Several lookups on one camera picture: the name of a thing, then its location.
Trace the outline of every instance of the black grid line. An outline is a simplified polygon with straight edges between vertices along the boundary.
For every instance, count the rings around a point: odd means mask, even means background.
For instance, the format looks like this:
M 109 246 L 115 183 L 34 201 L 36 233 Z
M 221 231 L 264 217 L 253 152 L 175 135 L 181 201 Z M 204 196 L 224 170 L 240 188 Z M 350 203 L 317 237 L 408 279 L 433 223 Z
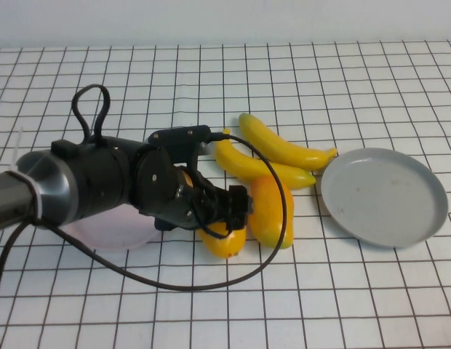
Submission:
M 225 88 L 225 78 L 224 78 L 224 45 L 221 45 L 220 48 L 220 53 L 221 53 L 221 57 L 222 57 L 222 68 L 223 68 L 223 128 L 226 128 L 226 88 Z M 244 46 L 244 54 L 245 57 L 247 56 L 247 48 Z M 245 70 L 247 67 L 247 60 L 245 59 Z M 248 99 L 248 109 L 250 109 L 250 99 Z M 227 189 L 227 177 L 226 177 L 226 171 L 224 171 L 224 189 Z M 229 269 L 228 269 L 228 260 L 225 261 L 225 279 L 226 281 L 229 280 Z M 231 318 L 231 310 L 230 310 L 230 300 L 229 300 L 229 292 L 230 292 L 230 288 L 229 286 L 226 287 L 226 302 L 227 302 L 227 349 L 231 349 L 231 323 L 230 323 L 230 318 Z
M 111 56 L 111 49 L 109 49 L 108 61 L 106 62 L 106 65 L 105 65 L 105 72 L 108 70 L 108 64 L 109 64 L 109 57 L 110 56 Z M 93 122 L 92 122 L 91 128 L 93 128 L 93 124 L 94 124 L 95 117 L 97 115 L 97 110 L 98 110 L 99 104 L 100 104 L 100 102 L 98 100 L 97 106 L 96 106 L 96 111 L 95 111 L 95 114 L 93 115 Z M 93 269 L 93 265 L 94 264 L 95 264 L 95 261 L 92 260 L 91 261 L 91 265 L 89 267 L 89 272 L 88 272 L 88 280 L 87 280 L 87 285 L 86 285 L 86 289 L 85 289 L 85 297 L 84 297 L 84 301 L 83 301 L 83 306 L 81 307 L 80 324 L 79 324 L 79 330 L 77 332 L 77 338 L 76 338 L 76 341 L 75 341 L 75 349 L 77 349 L 78 346 L 79 346 L 79 340 L 80 340 L 80 334 L 81 334 L 81 326 L 82 326 L 81 324 L 82 324 L 84 313 L 85 313 L 85 305 L 87 304 L 89 283 L 91 282 L 91 279 L 92 279 L 92 269 Z
M 11 64 L 4 61 L 4 57 L 8 54 L 11 54 Z M 30 57 L 33 58 L 33 62 L 27 63 Z M 132 70 L 132 66 L 141 70 Z M 384 76 L 380 73 L 382 70 L 386 72 Z M 295 335 L 299 333 L 299 340 L 304 341 L 307 348 L 312 348 L 314 345 L 328 346 L 319 343 L 322 339 L 315 339 L 314 333 L 308 330 L 311 322 L 322 326 L 320 329 L 327 335 L 339 336 L 337 333 L 340 330 L 342 336 L 340 342 L 331 346 L 351 348 L 354 346 L 352 343 L 354 339 L 350 332 L 351 327 L 346 328 L 348 324 L 346 321 L 364 320 L 363 324 L 370 324 L 372 331 L 377 331 L 374 327 L 377 323 L 380 339 L 376 340 L 376 343 L 377 346 L 382 345 L 382 348 L 451 348 L 451 342 L 437 338 L 434 339 L 437 340 L 437 345 L 430 345 L 432 334 L 423 328 L 427 323 L 425 321 L 446 321 L 445 323 L 450 327 L 445 331 L 451 341 L 451 296 L 448 295 L 448 291 L 451 290 L 451 275 L 447 269 L 451 267 L 451 247 L 447 246 L 448 254 L 444 252 L 440 255 L 440 250 L 437 250 L 441 246 L 445 249 L 445 245 L 451 241 L 451 41 L 0 49 L 0 171 L 6 169 L 10 161 L 10 154 L 14 148 L 10 142 L 12 130 L 19 121 L 23 122 L 25 127 L 23 144 L 19 145 L 21 153 L 32 149 L 45 149 L 43 139 L 51 141 L 61 135 L 64 138 L 79 135 L 80 129 L 71 119 L 70 98 L 78 88 L 90 81 L 105 84 L 113 95 L 113 106 L 108 115 L 105 131 L 114 136 L 121 135 L 123 132 L 124 135 L 132 135 L 134 139 L 141 140 L 141 134 L 143 134 L 144 140 L 147 133 L 149 135 L 157 129 L 173 127 L 183 122 L 193 126 L 200 121 L 206 124 L 211 123 L 210 126 L 215 130 L 228 127 L 235 134 L 239 132 L 235 118 L 241 112 L 248 111 L 262 117 L 266 124 L 273 127 L 281 137 L 307 147 L 326 148 L 336 144 L 342 153 L 344 147 L 382 145 L 402 150 L 399 148 L 400 145 L 414 144 L 415 147 L 407 148 L 408 154 L 425 163 L 439 175 L 440 180 L 442 178 L 446 180 L 447 195 L 450 198 L 447 226 L 443 232 L 433 237 L 431 243 L 428 241 L 423 245 L 424 250 L 418 256 L 413 254 L 404 257 L 400 250 L 387 249 L 388 258 L 377 257 L 371 255 L 371 251 L 359 242 L 355 247 L 361 257 L 355 260 L 338 260 L 332 256 L 330 246 L 334 248 L 338 244 L 345 242 L 348 244 L 354 238 L 333 231 L 333 227 L 328 224 L 330 216 L 324 208 L 318 186 L 295 192 L 296 202 L 306 203 L 305 209 L 298 205 L 295 209 L 295 219 L 302 224 L 295 230 L 295 242 L 303 245 L 295 244 L 291 250 L 280 252 L 278 260 L 272 263 L 279 268 L 290 268 L 288 276 L 291 279 L 295 278 L 292 285 L 267 287 L 268 276 L 265 277 L 261 273 L 259 280 L 257 279 L 258 282 L 248 286 L 237 285 L 206 291 L 205 294 L 213 293 L 218 296 L 224 294 L 227 305 L 223 317 L 208 319 L 195 316 L 194 312 L 197 308 L 201 310 L 201 307 L 210 305 L 201 304 L 199 300 L 194 299 L 193 295 L 189 295 L 191 304 L 188 311 L 185 309 L 185 318 L 180 314 L 182 310 L 179 310 L 177 318 L 173 316 L 170 319 L 164 319 L 159 312 L 161 308 L 158 307 L 158 300 L 165 294 L 172 294 L 171 291 L 130 289 L 126 287 L 129 285 L 125 279 L 122 281 L 120 291 L 119 287 L 108 289 L 107 292 L 104 289 L 93 290 L 90 287 L 93 274 L 96 270 L 102 270 L 103 267 L 94 263 L 88 263 L 85 266 L 69 265 L 68 262 L 66 264 L 65 252 L 71 248 L 70 245 L 53 240 L 43 241 L 41 232 L 39 235 L 33 230 L 29 232 L 31 234 L 25 240 L 18 241 L 13 248 L 13 253 L 18 259 L 13 259 L 13 263 L 5 271 L 7 278 L 14 276 L 17 277 L 17 281 L 15 284 L 7 285 L 4 294 L 0 297 L 1 301 L 12 303 L 12 307 L 1 322 L 1 329 L 4 330 L 3 339 L 6 338 L 6 333 L 7 337 L 15 333 L 12 330 L 33 327 L 37 330 L 36 345 L 39 348 L 49 340 L 48 330 L 56 326 L 78 326 L 79 330 L 75 339 L 77 348 L 79 343 L 87 344 L 85 341 L 88 340 L 88 334 L 93 333 L 90 325 L 109 325 L 115 331 L 108 330 L 106 334 L 112 339 L 111 345 L 115 348 L 119 346 L 117 337 L 127 335 L 126 332 L 122 334 L 122 327 L 119 325 L 124 325 L 124 331 L 126 331 L 127 326 L 149 324 L 152 328 L 149 341 L 151 341 L 151 347 L 157 349 L 163 345 L 164 339 L 160 336 L 166 329 L 165 326 L 179 324 L 179 326 L 185 326 L 182 327 L 185 329 L 181 337 L 185 340 L 182 345 L 192 348 L 199 340 L 195 337 L 199 335 L 196 331 L 197 326 L 200 329 L 204 323 L 225 322 L 227 329 L 222 327 L 223 332 L 220 336 L 224 339 L 227 337 L 228 348 L 234 348 L 237 346 L 237 334 L 242 333 L 241 330 L 237 332 L 236 325 L 246 326 L 253 322 L 258 326 L 256 321 L 261 321 L 264 332 L 261 327 L 260 336 L 262 337 L 258 340 L 266 343 L 266 347 L 274 348 L 276 330 L 271 328 L 272 324 L 291 321 Z M 88 111 L 84 115 L 92 116 L 94 121 L 96 113 L 93 108 L 96 107 L 96 111 L 98 110 L 100 96 L 97 99 L 94 95 L 94 97 L 82 99 L 81 102 L 91 106 L 87 108 Z M 125 123 L 129 118 L 144 118 L 144 129 L 138 129 L 130 122 Z M 437 159 L 444 159 L 444 157 L 447 157 L 448 162 L 439 163 L 444 166 L 436 167 Z M 224 188 L 229 183 L 236 183 L 235 177 L 216 169 L 214 163 L 215 160 L 210 156 L 199 159 L 199 166 L 204 169 L 208 179 L 214 181 L 216 185 L 224 185 Z M 321 174 L 315 175 L 320 181 Z M 317 235 L 315 235 L 316 232 L 311 231 L 313 227 L 319 231 Z M 6 231 L 8 230 L 0 232 L 0 251 L 8 236 Z M 147 262 L 147 260 L 138 259 L 139 252 L 133 251 L 122 252 L 124 258 L 121 258 L 122 256 L 114 258 L 117 259 L 118 265 L 128 270 L 157 273 L 158 281 L 165 276 L 169 277 L 170 270 L 184 268 L 191 270 L 193 283 L 197 276 L 201 276 L 201 273 L 206 270 L 215 270 L 214 268 L 217 267 L 225 267 L 225 277 L 229 280 L 235 278 L 234 274 L 243 274 L 244 270 L 255 268 L 262 261 L 264 249 L 253 240 L 248 238 L 247 244 L 256 247 L 256 256 L 249 254 L 244 256 L 243 260 L 230 259 L 211 263 L 209 260 L 203 260 L 203 251 L 196 248 L 198 246 L 196 244 L 201 243 L 199 234 L 174 235 L 163 232 L 159 240 L 148 243 L 149 246 L 157 249 L 156 253 L 159 251 L 159 258 L 156 255 L 156 260 L 151 258 L 150 262 Z M 165 258 L 167 254 L 172 254 L 172 249 L 181 244 L 192 246 L 192 261 L 167 260 Z M 305 246 L 305 244 L 324 244 L 321 254 L 325 255 L 323 259 L 325 261 L 302 258 L 307 251 L 301 251 L 297 249 L 297 246 Z M 31 252 L 36 247 L 42 248 L 43 251 L 49 250 L 50 254 L 54 251 L 52 265 L 49 267 L 43 265 L 43 268 L 33 265 L 36 255 Z M 51 258 L 51 256 L 45 253 L 43 258 Z M 431 273 L 434 273 L 434 277 L 439 280 L 437 284 L 428 284 L 424 281 L 424 284 L 410 286 L 406 282 L 407 275 L 404 275 L 404 269 L 419 262 L 431 263 Z M 370 274 L 371 268 L 376 265 L 387 268 L 393 264 L 398 265 L 401 282 L 392 285 L 372 283 L 374 276 Z M 316 270 L 315 268 L 327 268 L 328 275 L 322 274 L 318 278 L 319 284 L 308 284 L 306 273 L 309 272 L 308 270 Z M 360 270 L 360 272 L 364 270 L 363 277 L 366 278 L 367 284 L 339 285 L 336 276 L 340 277 L 338 275 L 340 268 L 356 268 L 353 270 Z M 66 292 L 62 286 L 61 273 L 80 275 L 72 282 L 81 286 L 71 293 Z M 49 288 L 42 287 L 39 292 L 27 292 L 29 278 L 33 275 L 47 275 Z M 366 292 L 364 294 L 371 299 L 374 311 L 365 316 L 347 316 L 342 311 L 345 301 L 343 298 L 339 299 L 338 292 L 350 293 L 354 290 Z M 433 311 L 433 313 L 417 312 L 414 307 L 418 305 L 410 296 L 413 290 L 417 293 L 421 290 L 441 292 L 446 305 L 440 311 Z M 295 306 L 296 312 L 292 312 L 292 315 L 286 314 L 286 310 L 283 309 L 282 317 L 273 317 L 272 314 L 276 314 L 276 310 L 272 308 L 273 304 L 265 293 L 278 294 L 279 291 L 297 292 L 297 301 L 300 304 Z M 308 291 L 315 291 L 316 294 L 333 293 L 335 305 L 332 312 L 326 314 L 323 310 L 318 310 L 316 315 L 311 311 L 307 312 L 308 304 L 305 303 L 304 297 Z M 383 313 L 382 304 L 378 303 L 376 294 L 400 291 L 405 292 L 407 298 L 407 303 L 402 306 L 407 306 L 411 311 L 399 315 Z M 243 318 L 236 317 L 235 299 L 243 292 L 247 292 L 248 295 L 260 294 L 258 303 L 263 309 L 261 314 L 254 316 L 250 313 Z M 147 318 L 146 321 L 130 321 L 130 318 L 121 316 L 122 298 L 126 294 L 153 297 L 155 299 L 153 318 Z M 104 322 L 92 322 L 84 317 L 88 296 L 112 296 L 111 299 L 114 299 L 115 303 L 111 305 L 113 312 L 107 320 L 102 318 L 101 321 Z M 51 301 L 64 301 L 69 297 L 82 300 L 84 303 L 79 318 L 77 316 L 69 319 L 66 323 L 49 321 Z M 30 317 L 20 313 L 20 306 L 27 301 L 39 302 L 42 306 L 37 313 L 42 312 L 43 317 L 36 323 L 29 321 Z M 240 306 L 253 308 L 253 304 Z M 393 334 L 384 325 L 394 320 L 409 321 L 409 324 L 414 322 L 414 327 L 410 331 L 413 335 L 418 333 L 420 342 L 412 342 L 411 345 L 405 346 L 391 345 Z M 85 326 L 85 338 L 80 335 L 83 326 Z M 9 340 L 6 340 L 4 343 L 5 349 L 8 342 Z
M 316 50 L 314 49 L 314 45 L 313 45 L 313 52 L 314 52 L 314 54 L 316 56 Z M 317 69 L 317 71 L 318 71 L 318 75 L 319 75 L 319 80 L 321 80 L 321 73 L 319 72 L 319 69 Z M 321 91 L 322 91 L 323 98 L 324 98 L 324 105 L 326 107 L 327 118 L 329 119 L 330 131 L 331 131 L 331 134 L 332 134 L 332 138 L 334 140 L 334 144 L 337 147 L 337 141 L 335 140 L 334 129 L 332 128 L 331 118 L 330 118 L 330 115 L 329 115 L 329 109 L 327 108 L 326 96 L 324 95 L 324 85 L 323 85 L 322 82 L 321 82 Z M 337 315 L 338 315 L 338 320 L 339 320 L 339 324 L 340 324 L 340 333 L 342 334 L 343 347 L 347 348 L 345 335 L 343 333 L 342 318 L 340 317 L 340 306 L 338 304 L 337 292 L 335 291 L 334 273 L 333 273 L 332 266 L 331 266 L 329 249 L 327 248 L 326 232 L 325 232 L 325 229 L 324 229 L 324 224 L 322 222 L 321 203 L 319 202 L 318 196 L 316 196 L 316 204 L 318 206 L 318 212 L 319 212 L 319 216 L 320 216 L 319 219 L 320 219 L 320 223 L 321 223 L 322 234 L 323 234 L 323 237 L 324 237 L 324 248 L 326 249 L 327 264 L 329 265 L 330 278 L 331 278 L 331 282 L 332 282 L 332 287 L 334 288 L 335 306 L 337 308 Z
M 292 53 L 292 45 L 291 45 L 291 43 L 289 43 L 289 51 L 290 51 L 290 59 L 292 60 L 293 76 L 295 78 L 295 88 L 297 89 L 297 94 L 299 95 L 300 91 L 298 89 L 297 73 L 295 72 L 295 62 L 293 60 L 293 53 Z M 306 137 L 305 119 L 303 118 L 303 110 L 301 108 L 301 100 L 300 100 L 300 98 L 298 99 L 298 104 L 300 106 L 301 121 L 302 121 L 302 124 L 303 124 L 303 134 L 305 135 L 305 140 L 306 140 L 307 137 Z M 293 256 L 293 264 L 294 264 L 294 267 L 295 267 L 295 280 L 297 281 L 297 289 L 299 289 L 300 288 L 300 281 L 298 280 L 297 260 L 295 258 L 295 246 L 294 245 L 292 245 L 292 256 Z M 308 347 L 308 343 L 307 343 L 307 340 L 306 340 L 305 321 L 303 320 L 304 319 L 304 314 L 303 314 L 303 306 L 302 306 L 302 299 L 301 299 L 301 293 L 300 292 L 298 292 L 298 302 L 300 303 L 301 324 L 302 324 L 302 328 L 303 328 L 303 342 L 305 343 L 305 348 L 307 348 Z
M 125 97 L 127 96 L 127 88 L 128 88 L 128 85 L 129 85 L 129 77 L 130 77 L 130 68 L 132 66 L 132 58 L 133 58 L 133 47 L 132 47 L 132 52 L 130 54 L 129 73 L 127 74 L 127 83 L 125 85 L 124 100 L 122 101 L 122 110 L 124 110 Z M 118 127 L 118 130 L 117 130 L 116 137 L 119 136 L 119 131 L 120 131 L 120 128 L 121 128 L 121 121 L 122 121 L 122 117 L 119 119 L 119 127 Z M 125 266 L 124 266 L 125 270 L 127 270 L 127 263 L 129 261 L 129 253 L 130 253 L 130 250 L 127 250 L 127 255 L 125 256 Z M 125 285 L 125 276 L 122 276 L 121 294 L 120 294 L 120 297 L 119 297 L 119 306 L 117 308 L 117 320 L 116 320 L 116 330 L 114 332 L 113 349 L 116 349 L 117 332 L 119 330 L 119 319 L 121 317 L 122 300 L 123 300 L 123 297 L 124 297 L 124 285 Z
M 40 61 L 40 59 L 41 59 L 42 57 L 43 57 L 43 51 L 41 51 L 41 54 L 40 54 L 40 57 L 39 57 L 39 61 Z M 30 84 L 28 85 L 27 91 L 25 92 L 25 96 L 26 96 L 26 95 L 28 94 L 28 92 L 30 91 L 31 82 L 32 82 L 32 80 L 30 80 Z M 40 125 L 39 125 L 38 129 L 40 128 L 42 121 L 43 121 L 43 118 L 41 118 Z M 32 150 L 33 150 L 33 147 L 34 147 L 34 145 L 35 145 L 35 142 L 36 142 L 36 137 L 33 139 L 33 145 L 32 145 L 32 147 L 31 147 Z M 26 254 L 26 257 L 25 257 L 25 262 L 23 263 L 23 267 L 24 267 L 24 268 L 25 268 L 25 266 L 27 265 L 28 257 L 30 256 L 31 245 L 32 245 L 32 243 L 33 243 L 33 240 L 35 239 L 35 234 L 36 234 L 36 229 L 34 229 L 34 231 L 33 231 L 33 235 L 32 235 L 32 237 L 31 237 L 31 242 L 30 242 L 30 245 L 28 246 L 27 254 Z M 19 291 L 20 285 L 21 285 L 22 280 L 23 280 L 23 273 L 24 273 L 24 271 L 22 270 L 22 271 L 20 272 L 19 282 L 18 282 L 17 288 L 16 288 L 16 290 L 15 290 L 15 295 L 16 295 L 16 296 L 17 296 L 17 293 L 18 293 L 18 291 Z M 2 334 L 1 344 L 4 342 L 4 339 L 6 338 L 7 327 L 8 327 L 8 325 L 9 325 L 9 323 L 10 323 L 10 320 L 11 320 L 11 317 L 12 317 L 12 314 L 13 314 L 13 311 L 14 311 L 14 306 L 15 306 L 15 303 L 16 303 L 15 301 L 16 301 L 16 298 L 14 298 L 13 301 L 12 301 L 11 310 L 10 310 L 9 316 L 7 317 L 6 327 L 5 327 L 5 329 L 4 329 L 4 333 Z
M 338 56 L 340 65 L 342 65 L 342 62 L 341 62 L 341 60 L 340 60 L 340 55 L 339 55 L 339 51 L 338 51 L 337 44 L 334 43 L 334 45 L 335 45 L 335 50 L 337 51 L 337 56 Z M 361 47 L 359 46 L 359 43 L 358 43 L 358 49 L 359 49 L 359 51 L 360 51 L 360 53 L 361 53 L 362 50 L 361 50 Z M 365 67 L 366 67 L 366 62 L 364 61 L 364 57 L 363 57 L 363 56 L 362 56 L 362 59 L 363 59 L 363 64 L 364 64 Z M 371 85 L 372 90 L 375 91 L 374 86 L 372 85 L 370 72 L 368 71 L 367 68 L 366 68 L 366 74 L 368 75 L 368 79 L 370 80 L 370 85 Z M 346 81 L 346 88 L 347 88 L 347 91 L 348 91 L 348 96 L 350 97 L 350 89 L 348 88 L 347 81 Z M 379 110 L 380 110 L 380 115 L 381 115 L 381 117 L 382 117 L 382 119 L 383 119 L 383 123 L 385 123 L 386 120 L 384 119 L 384 114 L 383 114 L 383 112 L 382 112 L 382 108 L 380 107 L 378 96 L 375 95 L 375 99 L 376 99 L 376 103 L 378 104 L 378 107 L 379 107 Z M 358 132 L 359 132 L 359 134 L 360 134 L 360 138 L 362 139 L 363 147 L 365 147 L 366 144 L 365 144 L 365 141 L 364 141 L 364 138 L 363 138 L 362 130 L 361 130 L 360 126 L 359 126 L 359 120 L 358 120 L 358 118 L 357 118 L 357 116 L 356 116 L 356 111 L 355 111 L 355 108 L 354 108 L 354 104 L 353 104 L 353 102 L 351 101 L 351 97 L 350 97 L 350 104 L 351 104 L 351 107 L 353 108 L 353 111 L 354 111 L 356 124 L 357 124 L 357 126 L 358 126 Z M 392 144 L 392 149 L 394 149 L 394 144 L 393 144 L 393 142 L 392 142 L 392 139 L 391 139 L 391 144 Z M 376 317 L 377 317 L 377 323 L 378 323 L 379 334 L 380 334 L 380 341 L 382 342 L 383 347 L 385 347 L 386 344 L 384 343 L 383 330 L 382 330 L 382 327 L 381 327 L 381 325 L 380 325 L 380 320 L 379 320 L 379 318 L 378 318 L 378 309 L 377 309 L 377 307 L 376 307 L 376 301 L 375 301 L 374 295 L 373 295 L 373 293 L 372 293 L 370 275 L 369 275 L 369 273 L 368 273 L 368 269 L 366 268 L 366 262 L 365 262 L 364 256 L 363 256 L 363 248 L 362 248 L 362 245 L 360 244 L 359 241 L 358 241 L 358 247 L 359 247 L 360 255 L 362 256 L 362 262 L 363 262 L 364 274 L 366 275 L 366 280 L 367 280 L 367 283 L 368 283 L 368 287 L 370 288 L 370 296 L 371 296 L 372 306 L 373 306 L 373 308 L 374 308 L 374 312 L 375 312 L 375 315 L 376 315 Z
M 404 44 L 405 49 L 407 50 L 407 54 L 408 54 L 408 48 L 407 48 L 407 46 L 405 45 L 405 43 L 403 43 L 403 44 Z M 428 43 L 425 42 L 425 44 L 426 44 L 426 46 L 428 47 L 428 50 L 429 50 L 429 52 L 430 52 L 431 49 L 430 49 Z M 439 69 L 439 66 L 437 65 L 437 63 L 436 63 L 436 66 L 437 66 L 437 70 L 438 70 L 438 71 L 440 72 L 440 74 L 441 74 L 441 77 L 444 79 L 444 75 L 442 74 L 441 70 Z M 423 91 L 426 93 L 426 89 L 424 88 L 423 82 L 420 80 L 420 76 L 418 75 L 418 71 L 416 70 L 416 67 L 413 67 L 413 69 L 415 69 L 415 73 L 416 73 L 416 75 L 418 76 L 418 80 L 420 81 L 421 87 L 423 88 Z M 447 84 L 447 81 L 446 81 L 445 79 L 444 79 L 444 82 L 445 82 L 445 84 L 447 85 L 447 88 L 449 89 L 449 87 L 448 87 L 449 85 Z M 439 126 L 440 126 L 441 129 L 442 129 L 442 132 L 444 133 L 445 141 L 447 142 L 447 145 L 448 145 L 448 147 L 449 147 L 449 149 L 450 149 L 450 151 L 451 151 L 450 142 L 449 142 L 449 140 L 447 139 L 447 136 L 446 136 L 446 134 L 445 134 L 444 128 L 443 128 L 442 125 L 440 124 L 439 118 L 437 117 L 437 113 L 436 113 L 436 111 L 434 110 L 433 105 L 432 105 L 432 103 L 431 103 L 431 100 L 429 99 L 429 96 L 428 96 L 427 94 L 426 94 L 426 98 L 428 99 L 428 102 L 429 102 L 429 104 L 431 105 L 431 108 L 432 108 L 433 113 L 434 113 L 434 115 L 435 115 L 435 117 L 436 117 L 436 120 L 437 120 L 437 122 L 439 123 Z M 440 285 L 440 287 L 442 288 L 442 294 L 444 295 L 445 302 L 447 303 L 447 307 L 448 307 L 449 312 L 450 312 L 450 320 L 451 320 L 451 309 L 450 309 L 449 300 L 448 300 L 448 298 L 447 298 L 447 294 L 446 294 L 446 292 L 445 292 L 445 290 L 444 290 L 444 287 L 442 286 L 442 281 L 441 281 L 441 278 L 440 278 L 440 276 L 439 276 L 439 271 L 437 270 L 436 262 L 434 261 L 434 258 L 432 257 L 431 249 L 429 248 L 429 244 L 428 244 L 427 241 L 426 241 L 426 247 L 428 248 L 428 253 L 429 253 L 429 255 L 431 256 L 431 261 L 432 261 L 432 264 L 433 264 L 433 266 L 434 266 L 434 270 L 436 271 L 437 279 L 439 280 L 439 285 Z

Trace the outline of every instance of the grid paper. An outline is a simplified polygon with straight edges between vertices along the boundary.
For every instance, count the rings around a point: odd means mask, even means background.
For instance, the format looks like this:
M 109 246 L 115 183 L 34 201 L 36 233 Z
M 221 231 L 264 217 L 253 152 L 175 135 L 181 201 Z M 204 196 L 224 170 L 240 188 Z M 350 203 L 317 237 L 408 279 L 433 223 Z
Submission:
M 299 145 L 409 154 L 444 184 L 448 220 L 426 243 L 376 248 L 334 224 L 316 184 L 294 192 L 292 248 L 249 281 L 194 294 L 123 278 L 29 228 L 3 277 L 4 349 L 451 348 L 451 41 L 0 49 L 0 172 L 21 127 L 19 155 L 79 142 L 71 98 L 88 84 L 111 93 L 105 135 L 142 141 L 208 124 L 239 136 L 238 115 L 250 111 Z M 92 124 L 99 92 L 79 106 Z M 211 156 L 199 170 L 215 185 L 237 183 Z M 0 252 L 11 232 L 0 233 Z M 244 275 L 270 250 L 250 238 L 239 256 L 217 260 L 193 232 L 174 230 L 98 253 L 199 285 Z

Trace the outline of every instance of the yellow banana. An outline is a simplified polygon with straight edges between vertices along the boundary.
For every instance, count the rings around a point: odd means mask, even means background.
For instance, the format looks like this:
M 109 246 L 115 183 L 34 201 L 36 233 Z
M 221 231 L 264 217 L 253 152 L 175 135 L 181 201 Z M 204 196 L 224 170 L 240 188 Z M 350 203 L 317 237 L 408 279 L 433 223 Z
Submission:
M 244 182 L 252 182 L 256 178 L 271 174 L 261 160 L 244 155 L 235 149 L 230 140 L 216 143 L 215 158 L 222 169 Z M 272 163 L 271 166 L 279 179 L 290 189 L 301 189 L 316 182 L 316 178 L 304 169 Z
M 337 155 L 335 148 L 320 151 L 287 142 L 251 114 L 240 115 L 239 124 L 245 139 L 266 158 L 278 164 L 314 171 L 325 167 L 330 159 Z

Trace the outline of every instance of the plastic plate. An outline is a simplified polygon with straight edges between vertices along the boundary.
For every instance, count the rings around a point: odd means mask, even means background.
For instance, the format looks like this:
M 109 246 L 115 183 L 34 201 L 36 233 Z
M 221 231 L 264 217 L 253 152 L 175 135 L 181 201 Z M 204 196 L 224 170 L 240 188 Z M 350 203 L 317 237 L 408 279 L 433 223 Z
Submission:
M 324 171 L 321 192 L 339 225 L 376 245 L 416 244 L 447 219 L 447 194 L 439 179 L 414 158 L 387 149 L 338 156 Z

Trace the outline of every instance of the toy banana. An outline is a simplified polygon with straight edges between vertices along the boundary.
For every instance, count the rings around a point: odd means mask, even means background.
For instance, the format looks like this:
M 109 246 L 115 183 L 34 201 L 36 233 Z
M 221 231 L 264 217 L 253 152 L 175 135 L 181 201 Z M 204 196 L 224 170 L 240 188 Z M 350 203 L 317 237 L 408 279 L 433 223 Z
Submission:
M 215 146 L 215 158 L 219 166 L 244 182 L 252 182 L 258 177 L 269 176 L 268 167 L 259 159 L 244 155 L 230 140 L 221 140 Z M 281 164 L 272 164 L 279 179 L 290 189 L 301 189 L 313 185 L 316 178 L 304 169 Z
M 244 138 L 263 155 L 278 164 L 300 167 L 308 171 L 322 169 L 337 154 L 337 149 L 328 151 L 303 148 L 283 140 L 257 117 L 243 113 L 239 117 L 240 130 Z

